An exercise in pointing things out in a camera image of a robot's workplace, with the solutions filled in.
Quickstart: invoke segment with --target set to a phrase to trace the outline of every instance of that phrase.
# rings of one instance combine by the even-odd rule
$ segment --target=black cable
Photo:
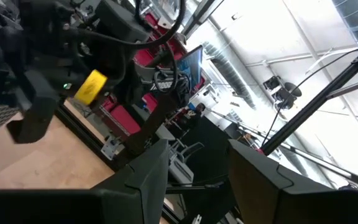
[[[179,195],[179,202],[177,202],[179,207],[181,208],[181,210],[183,211],[183,214],[186,216],[187,215],[187,210],[185,207],[185,203],[183,201],[183,196]]]
[[[74,0],[70,1],[70,5],[74,8],[76,7],[81,7],[81,5],[85,2],[86,0],[81,0],[81,2],[75,2]]]
[[[340,57],[338,57],[337,59],[333,60],[332,62],[329,62],[328,64],[326,64],[325,66],[322,66],[321,68],[317,69],[317,71],[313,72],[312,74],[310,74],[308,77],[306,77],[301,83],[299,83],[299,85],[297,85],[291,92],[290,94],[287,96],[287,98],[283,101],[283,103],[280,105],[280,107],[278,108],[277,110],[277,113],[276,113],[276,116],[274,117],[273,119],[273,123],[269,129],[269,131],[267,132],[265,138],[264,138],[264,141],[262,142],[262,145],[261,147],[265,144],[270,132],[272,131],[273,129],[273,126],[274,126],[274,123],[276,122],[277,118],[278,118],[278,115],[280,114],[280,111],[282,109],[282,107],[284,106],[285,102],[289,99],[290,96],[292,96],[292,92],[294,92],[295,90],[297,90],[302,84],[304,84],[304,82],[306,82],[309,78],[311,78],[312,76],[316,75],[318,72],[320,72],[322,69],[332,65],[333,63],[337,62],[338,60],[342,59],[343,57],[345,57],[346,55],[349,55],[350,53],[353,53],[353,52],[357,52],[358,49],[355,49],[355,50],[352,50],[350,52],[347,52],[343,55],[341,55]]]
[[[91,112],[91,110],[87,110],[87,109],[84,109],[84,107],[86,107],[85,105],[82,105],[80,103],[77,103],[77,102],[71,102],[72,105],[77,109],[77,110],[80,110],[82,115],[84,117],[86,117],[86,115]]]
[[[156,32],[157,34],[158,34],[158,37],[160,38],[160,37],[162,37],[162,33],[158,30],[158,29],[154,29],[154,32]],[[159,45],[159,49],[160,49],[160,52],[162,53],[163,52],[163,47],[162,47],[162,45]]]
[[[165,33],[161,38],[158,38],[157,40],[154,40],[154,41],[151,41],[151,42],[146,42],[146,43],[126,42],[126,41],[119,40],[119,39],[114,38],[114,37],[110,37],[110,36],[107,36],[107,35],[92,32],[90,30],[77,29],[77,28],[73,28],[73,27],[71,27],[69,29],[69,31],[75,37],[85,37],[85,38],[98,40],[98,41],[101,41],[101,42],[106,42],[106,43],[109,43],[109,44],[121,44],[121,45],[125,45],[125,46],[128,46],[128,47],[133,47],[135,49],[145,49],[145,48],[151,48],[151,47],[155,47],[155,46],[165,44],[168,40],[170,40],[175,35],[175,33],[178,31],[178,29],[180,28],[181,22],[183,21],[183,18],[185,16],[185,12],[186,12],[186,0],[180,0],[179,16],[177,18],[177,21],[172,26],[172,28],[170,30],[168,30],[168,32]]]
[[[193,182],[193,183],[187,183],[187,184],[182,184],[182,183],[168,183],[172,186],[174,185],[191,185],[193,187],[196,187],[197,185],[201,185],[201,186],[204,186],[206,182],[209,182],[209,181],[212,181],[212,180],[216,180],[216,179],[220,179],[222,177],[227,177],[228,174],[223,174],[223,175],[219,175],[219,176],[216,176],[216,177],[212,177],[210,179],[206,179],[206,180],[201,180],[201,181],[197,181],[197,182]]]
[[[135,20],[138,23],[142,23],[143,20],[140,18],[140,5],[142,4],[142,0],[136,0],[135,2]]]
[[[93,25],[94,22],[96,22],[99,18],[96,15],[91,16],[86,21],[81,23],[78,27],[82,29],[86,29],[87,27],[91,27],[92,29],[95,29],[95,26]]]
[[[158,34],[159,37],[162,36],[162,34],[157,30],[157,29],[154,29],[154,31]],[[161,93],[169,93],[171,92],[172,90],[174,90],[176,87],[177,87],[177,83],[178,83],[178,79],[179,79],[179,74],[178,74],[178,69],[177,69],[177,62],[175,60],[175,56],[173,54],[173,51],[171,49],[171,47],[169,46],[168,42],[165,42],[164,43],[164,47],[166,48],[166,51],[168,52],[168,56],[170,58],[170,60],[172,61],[172,67],[173,67],[173,82],[169,88],[168,91],[164,91],[160,88],[160,86],[158,85],[158,73],[156,72],[153,76],[153,82],[154,82],[154,85],[156,87],[156,89],[161,92]]]
[[[187,81],[189,82],[189,91],[191,91],[191,81],[190,81],[190,74],[187,75],[185,72],[183,72],[181,75],[187,78]]]
[[[118,46],[118,51],[119,51],[119,53],[121,55],[120,64],[125,65],[126,61],[125,61],[125,57],[123,56],[125,54],[124,47],[123,46]],[[84,60],[80,56],[80,53],[78,51],[78,42],[77,42],[77,40],[73,40],[71,42],[71,52],[73,54],[73,58],[74,58],[75,63],[80,66],[82,72],[89,75],[91,73],[91,69],[85,64]],[[108,80],[106,81],[104,86],[112,87],[113,85],[117,85],[118,83],[120,83],[125,77],[126,67],[121,66],[121,69],[118,72],[119,72],[118,77],[115,78],[115,79],[108,78]]]

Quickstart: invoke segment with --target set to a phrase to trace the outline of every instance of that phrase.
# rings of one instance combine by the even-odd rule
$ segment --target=black metal frame
[[[206,187],[206,186],[194,186],[194,187],[167,187],[165,194],[185,194],[187,192],[197,192],[202,191],[205,192],[206,190],[219,190],[219,186],[217,187]]]
[[[186,23],[182,34],[189,38],[203,24],[224,0],[203,0]]]
[[[264,137],[266,137],[266,135],[262,134],[260,131],[255,130],[251,127],[248,127],[248,126],[245,126],[245,125],[239,124],[239,123],[237,125],[243,127],[244,129],[247,130],[246,132],[252,133],[252,135],[254,135],[254,136],[259,136],[262,139]],[[355,173],[352,173],[351,171],[348,171],[341,167],[335,166],[334,164],[330,164],[329,162],[324,161],[322,158],[318,158],[315,155],[309,154],[305,151],[302,151],[301,149],[290,146],[289,144],[284,143],[284,142],[281,143],[281,145],[278,148],[280,150],[288,150],[292,153],[295,153],[295,154],[297,154],[297,155],[299,155],[299,156],[301,156],[301,157],[303,157],[303,158],[305,158],[321,167],[324,167],[325,169],[358,185],[358,175]]]
[[[198,209],[189,211],[179,224],[192,224],[197,215],[202,217],[203,223],[218,223],[236,206],[230,181],[223,182],[219,188],[208,190],[213,190],[212,196],[200,200],[197,204]]]
[[[113,170],[110,161],[101,153],[103,143],[65,105],[58,107],[55,116]]]
[[[358,57],[261,147],[264,154],[269,155],[272,153],[311,115],[313,115],[314,112],[316,112],[323,104],[325,104],[325,102],[332,98],[330,95],[332,92],[341,89],[357,73]]]

